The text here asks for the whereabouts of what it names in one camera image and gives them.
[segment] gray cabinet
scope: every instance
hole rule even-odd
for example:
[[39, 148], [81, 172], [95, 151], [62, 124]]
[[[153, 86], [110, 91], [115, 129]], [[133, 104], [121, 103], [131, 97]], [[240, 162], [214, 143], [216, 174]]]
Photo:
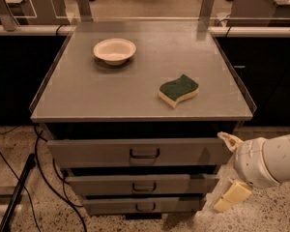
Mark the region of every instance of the gray cabinet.
[[[217, 133], [232, 133], [252, 113], [211, 35], [198, 26], [80, 23], [36, 96], [31, 118], [49, 129], [47, 146], [89, 215], [195, 212], [215, 187], [231, 156]], [[116, 69], [92, 56], [93, 45], [111, 38], [137, 47]], [[158, 90], [179, 73], [198, 80], [200, 92], [173, 109]]]
[[50, 140], [89, 215], [196, 212], [231, 154], [217, 138]]

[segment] floor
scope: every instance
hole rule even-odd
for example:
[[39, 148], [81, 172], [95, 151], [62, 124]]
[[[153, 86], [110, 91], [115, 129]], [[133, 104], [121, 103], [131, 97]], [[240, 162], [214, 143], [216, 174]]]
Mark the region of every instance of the floor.
[[[29, 154], [34, 153], [37, 135], [33, 126], [15, 129], [0, 126], [0, 132], [4, 131], [10, 132], [0, 134], [0, 151], [19, 176]], [[286, 127], [241, 127], [234, 134], [246, 140], [260, 136], [273, 138], [289, 133], [290, 128]], [[48, 137], [45, 131], [42, 136]], [[42, 140], [38, 142], [37, 155], [46, 179], [63, 195], [63, 184], [55, 174], [52, 156]], [[85, 220], [87, 231], [290, 232], [290, 182], [277, 188], [256, 188], [249, 199], [224, 213], [217, 213], [213, 209], [229, 180], [240, 180], [233, 169], [232, 161], [231, 158], [229, 163], [220, 169], [217, 187], [207, 195], [207, 203], [203, 210], [196, 214], [170, 214], [163, 215], [162, 219], [125, 220], [123, 216], [89, 217], [83, 208], [77, 210]], [[16, 178], [0, 157], [0, 187], [15, 185]], [[37, 166], [30, 172], [26, 187], [30, 192], [41, 231], [82, 231], [82, 223], [78, 216], [48, 188]], [[73, 203], [79, 203], [68, 185], [65, 185], [65, 190]], [[9, 199], [0, 199], [0, 222], [8, 202]], [[22, 193], [22, 198], [16, 206], [11, 231], [38, 231], [26, 192]]]
[[[75, 0], [65, 0], [67, 12], [76, 18], [78, 8]], [[96, 0], [90, 2], [94, 19], [120, 17], [198, 17], [202, 0]], [[229, 13], [232, 2], [216, 0], [213, 15]], [[266, 137], [273, 138], [290, 133], [289, 127], [242, 127], [235, 131], [243, 140]], [[0, 126], [0, 151], [19, 176], [30, 153], [35, 151], [37, 135], [33, 126]], [[38, 141], [38, 158], [46, 179], [63, 194], [63, 184], [54, 171], [52, 156], [43, 140]], [[207, 203], [196, 214], [163, 215], [162, 219], [125, 220], [123, 216], [88, 217], [83, 208], [77, 208], [84, 218], [87, 231], [269, 231], [290, 232], [290, 182], [277, 188], [255, 189], [252, 196], [224, 213], [213, 210], [216, 200], [231, 179], [239, 179], [231, 159], [218, 176], [220, 181], [214, 191], [207, 195]], [[16, 185], [16, 177], [0, 157], [0, 187]], [[37, 223], [41, 231], [82, 231], [82, 223], [73, 209], [59, 199], [44, 183], [35, 166], [26, 182], [32, 198]], [[67, 196], [79, 203], [70, 187], [65, 185]], [[9, 199], [0, 199], [0, 222], [7, 209]], [[33, 220], [28, 194], [15, 208], [11, 231], [38, 231]]]

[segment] cabinet top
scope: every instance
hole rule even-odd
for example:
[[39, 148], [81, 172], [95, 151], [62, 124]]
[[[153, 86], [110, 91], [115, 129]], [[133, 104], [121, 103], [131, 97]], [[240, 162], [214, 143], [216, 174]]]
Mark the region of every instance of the cabinet top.
[[[32, 114], [32, 121], [239, 121], [252, 114], [219, 50], [198, 21], [80, 23]], [[100, 41], [136, 45], [126, 64], [110, 68], [92, 54]], [[161, 84], [186, 74], [199, 94], [172, 108]]]

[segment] white bowl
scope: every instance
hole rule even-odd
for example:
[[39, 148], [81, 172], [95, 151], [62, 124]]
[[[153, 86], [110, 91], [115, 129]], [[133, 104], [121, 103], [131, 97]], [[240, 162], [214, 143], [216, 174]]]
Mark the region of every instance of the white bowl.
[[93, 51], [95, 56], [107, 65], [119, 66], [133, 56], [136, 46], [125, 39], [109, 39], [97, 43]]

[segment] black cable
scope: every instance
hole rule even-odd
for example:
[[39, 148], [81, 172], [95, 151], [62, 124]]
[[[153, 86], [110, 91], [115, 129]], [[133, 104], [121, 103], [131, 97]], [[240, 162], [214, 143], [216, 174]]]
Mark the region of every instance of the black cable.
[[221, 19], [221, 20], [217, 23], [217, 27], [219, 27], [219, 25], [220, 25], [223, 21], [225, 21], [225, 20], [230, 20], [230, 19], [229, 19], [229, 18]]
[[37, 131], [37, 125], [34, 126], [34, 130], [35, 130], [36, 136], [37, 136], [39, 139], [41, 139], [41, 140], [47, 142], [47, 139], [45, 139], [45, 138], [43, 138], [43, 137], [41, 136], [42, 131], [41, 131], [40, 134], [38, 133], [38, 131]]
[[85, 221], [84, 221], [84, 218], [81, 216], [80, 212], [76, 209], [76, 207], [74, 205], [72, 205], [66, 198], [64, 198], [57, 190], [54, 189], [54, 187], [49, 183], [49, 181], [46, 179], [43, 171], [42, 171], [42, 168], [41, 168], [41, 165], [40, 165], [40, 161], [39, 161], [39, 157], [38, 157], [38, 142], [39, 142], [39, 139], [41, 138], [41, 134], [42, 134], [43, 131], [41, 131], [39, 134], [38, 134], [38, 137], [37, 137], [37, 140], [36, 140], [36, 144], [35, 144], [35, 154], [36, 154], [36, 160], [37, 160], [37, 166], [38, 166], [38, 169], [41, 173], [41, 176], [44, 180], [44, 182], [47, 184], [47, 186], [61, 199], [63, 200], [64, 202], [66, 202], [74, 211], [75, 213], [78, 215], [82, 225], [83, 225], [83, 228], [84, 228], [84, 231], [87, 232], [87, 227], [86, 227], [86, 224], [85, 224]]
[[225, 34], [225, 36], [224, 36], [224, 37], [228, 37], [228, 35], [229, 35], [229, 32], [230, 32], [231, 28], [232, 28], [232, 26], [230, 26], [230, 27], [229, 27], [229, 29], [228, 29], [228, 31], [226, 32], [226, 34]]
[[67, 196], [66, 189], [65, 189], [66, 178], [67, 178], [67, 176], [64, 176], [64, 179], [63, 179], [63, 182], [62, 182], [62, 191], [64, 192], [66, 199], [69, 201], [69, 203], [71, 203], [75, 207], [84, 207], [82, 205], [75, 205], [75, 204], [73, 204], [71, 202], [70, 198]]
[[60, 25], [58, 28], [57, 28], [57, 30], [56, 30], [56, 36], [59, 36], [59, 29], [62, 27], [62, 26], [67, 26], [67, 24], [62, 24], [62, 25]]
[[60, 176], [60, 174], [58, 173], [57, 168], [56, 168], [56, 164], [55, 164], [55, 159], [52, 159], [52, 166], [53, 166], [53, 168], [54, 168], [54, 171], [55, 171], [55, 173], [56, 173], [58, 179], [59, 179], [60, 181], [64, 182], [64, 183], [68, 184], [68, 182], [66, 182], [66, 181], [65, 181], [65, 180]]
[[10, 129], [10, 130], [7, 130], [7, 131], [3, 131], [3, 132], [1, 132], [1, 131], [0, 131], [0, 135], [7, 134], [7, 133], [9, 133], [9, 132], [11, 132], [11, 131], [15, 130], [17, 127], [18, 127], [18, 126], [15, 126], [15, 127], [13, 127], [12, 129]]
[[[13, 174], [16, 176], [16, 178], [19, 180], [19, 178], [16, 175], [15, 171], [9, 165], [8, 161], [5, 159], [5, 157], [3, 156], [3, 154], [1, 153], [1, 151], [0, 151], [0, 156], [1, 156], [2, 160], [3, 160], [3, 162], [7, 164], [7, 166], [11, 169], [11, 171], [13, 172]], [[31, 206], [31, 210], [32, 210], [33, 219], [34, 219], [34, 221], [36, 223], [36, 226], [37, 226], [38, 230], [41, 232], [40, 227], [39, 227], [38, 222], [37, 222], [36, 213], [35, 213], [35, 210], [34, 210], [34, 206], [33, 206], [33, 202], [32, 202], [32, 199], [31, 199], [30, 192], [29, 192], [29, 190], [27, 189], [27, 187], [25, 185], [23, 185], [23, 187], [24, 187], [24, 189], [26, 190], [26, 192], [28, 194], [28, 198], [29, 198], [29, 202], [30, 202], [30, 206]]]

